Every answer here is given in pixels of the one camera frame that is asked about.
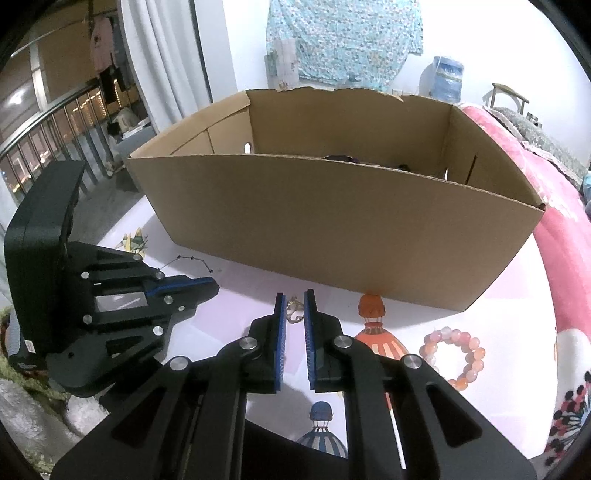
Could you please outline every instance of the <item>cardboard box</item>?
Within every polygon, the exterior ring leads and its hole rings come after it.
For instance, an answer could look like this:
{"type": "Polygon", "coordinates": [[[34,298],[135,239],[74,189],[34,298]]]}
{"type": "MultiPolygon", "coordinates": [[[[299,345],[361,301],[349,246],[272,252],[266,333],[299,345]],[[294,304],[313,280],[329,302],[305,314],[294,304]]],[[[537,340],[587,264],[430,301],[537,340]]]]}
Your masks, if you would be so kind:
{"type": "Polygon", "coordinates": [[[179,245],[452,310],[490,286],[544,212],[461,110],[372,90],[237,93],[157,135],[128,168],[179,245]]]}

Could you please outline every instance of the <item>pink shirt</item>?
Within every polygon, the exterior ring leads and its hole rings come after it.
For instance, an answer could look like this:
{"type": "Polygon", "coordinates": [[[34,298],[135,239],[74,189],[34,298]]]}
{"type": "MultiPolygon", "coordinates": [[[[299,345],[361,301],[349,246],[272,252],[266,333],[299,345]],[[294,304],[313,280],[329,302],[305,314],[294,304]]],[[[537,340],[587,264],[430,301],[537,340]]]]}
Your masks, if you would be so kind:
{"type": "Polygon", "coordinates": [[[95,27],[90,38],[90,56],[97,73],[115,65],[115,47],[111,21],[106,17],[96,17],[95,27]]]}

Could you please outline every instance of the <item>table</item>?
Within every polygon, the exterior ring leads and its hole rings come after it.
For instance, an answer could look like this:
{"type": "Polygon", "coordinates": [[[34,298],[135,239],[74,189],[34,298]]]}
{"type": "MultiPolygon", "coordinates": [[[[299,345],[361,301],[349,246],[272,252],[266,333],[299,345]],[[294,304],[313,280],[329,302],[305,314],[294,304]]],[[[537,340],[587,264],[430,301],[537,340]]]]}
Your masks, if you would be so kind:
{"type": "MultiPolygon", "coordinates": [[[[145,262],[162,267],[177,255],[195,255],[214,270],[219,294],[197,308],[191,318],[173,318],[167,348],[157,358],[163,362],[177,355],[193,361],[218,350],[248,331],[250,322],[273,311],[275,295],[303,300],[313,288],[321,312],[337,316],[347,335],[363,329],[358,313],[360,293],[263,271],[175,245],[142,198],[101,240],[114,248],[124,234],[141,228],[146,240],[145,262]]],[[[177,260],[163,268],[167,275],[205,277],[203,263],[177,260]]],[[[543,452],[554,413],[557,391],[556,322],[542,259],[531,236],[506,270],[465,312],[424,307],[383,299],[384,327],[411,353],[417,353],[425,335],[449,326],[468,331],[486,349],[485,369],[462,394],[525,456],[543,452]]],[[[445,378],[455,378],[466,365],[465,355],[453,345],[439,344],[437,366],[445,378]]],[[[346,446],[345,414],[340,394],[316,394],[309,390],[304,325],[289,323],[285,347],[284,385],[277,395],[248,397],[246,418],[292,440],[311,430],[310,409],[326,401],[333,411],[329,430],[346,446]]]]}

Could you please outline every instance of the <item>pink bead bracelet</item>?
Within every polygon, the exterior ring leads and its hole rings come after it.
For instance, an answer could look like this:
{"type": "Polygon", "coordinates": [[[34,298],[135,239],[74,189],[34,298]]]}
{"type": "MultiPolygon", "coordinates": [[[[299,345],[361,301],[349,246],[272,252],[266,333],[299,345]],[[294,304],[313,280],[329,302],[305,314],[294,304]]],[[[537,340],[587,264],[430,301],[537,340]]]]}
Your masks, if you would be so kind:
{"type": "Polygon", "coordinates": [[[437,352],[437,344],[439,342],[446,342],[448,344],[454,343],[459,347],[467,347],[471,353],[472,362],[468,362],[469,369],[465,374],[460,375],[457,380],[450,378],[447,382],[458,391],[463,391],[468,388],[468,383],[476,381],[478,372],[484,368],[484,358],[486,351],[480,346],[480,340],[476,337],[471,337],[468,332],[461,332],[460,330],[452,330],[449,327],[443,327],[441,330],[435,330],[431,335],[425,338],[425,345],[419,351],[423,359],[431,365],[431,367],[439,373],[439,369],[435,366],[435,352],[437,352]]]}

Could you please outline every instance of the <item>blue hot air balloon print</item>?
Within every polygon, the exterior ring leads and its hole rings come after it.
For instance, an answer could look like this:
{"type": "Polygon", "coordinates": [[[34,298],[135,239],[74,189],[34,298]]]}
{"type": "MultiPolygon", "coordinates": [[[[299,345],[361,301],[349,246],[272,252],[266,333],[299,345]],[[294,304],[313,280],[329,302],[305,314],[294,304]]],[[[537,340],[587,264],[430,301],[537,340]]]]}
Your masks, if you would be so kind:
{"type": "Polygon", "coordinates": [[[316,402],[310,409],[310,420],[314,427],[297,443],[337,457],[347,458],[347,449],[343,442],[334,433],[329,432],[328,424],[332,418],[330,405],[325,401],[316,402]]]}

